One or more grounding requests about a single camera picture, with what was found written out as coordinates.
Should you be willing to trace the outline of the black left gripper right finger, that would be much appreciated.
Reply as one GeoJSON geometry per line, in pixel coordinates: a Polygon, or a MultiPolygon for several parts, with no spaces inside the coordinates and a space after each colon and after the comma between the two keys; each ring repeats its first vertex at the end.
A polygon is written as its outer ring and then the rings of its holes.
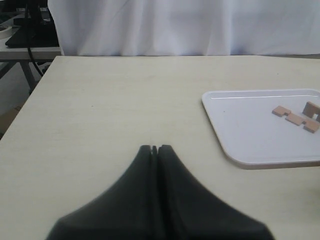
{"type": "Polygon", "coordinates": [[[272,240],[268,227],[205,188],[170,145],[158,149],[158,183],[170,240],[272,240]]]}

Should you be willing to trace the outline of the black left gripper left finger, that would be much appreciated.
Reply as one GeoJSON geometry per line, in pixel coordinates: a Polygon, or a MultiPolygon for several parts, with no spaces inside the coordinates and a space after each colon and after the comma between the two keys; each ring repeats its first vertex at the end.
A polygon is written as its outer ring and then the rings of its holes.
{"type": "Polygon", "coordinates": [[[142,145],[123,175],[97,198],[61,217],[49,240],[155,240],[155,151],[142,145]]]}

